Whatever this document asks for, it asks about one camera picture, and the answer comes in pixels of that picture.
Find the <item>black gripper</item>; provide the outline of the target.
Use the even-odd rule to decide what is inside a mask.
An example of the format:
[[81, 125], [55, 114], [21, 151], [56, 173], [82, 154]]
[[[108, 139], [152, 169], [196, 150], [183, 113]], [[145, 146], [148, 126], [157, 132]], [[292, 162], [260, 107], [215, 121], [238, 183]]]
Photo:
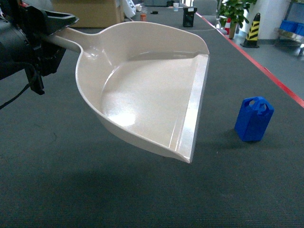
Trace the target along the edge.
[[42, 77], [57, 71], [66, 51], [42, 37], [53, 35], [78, 20], [73, 14], [55, 11], [49, 0], [14, 1], [14, 71], [26, 72], [26, 88], [44, 94]]

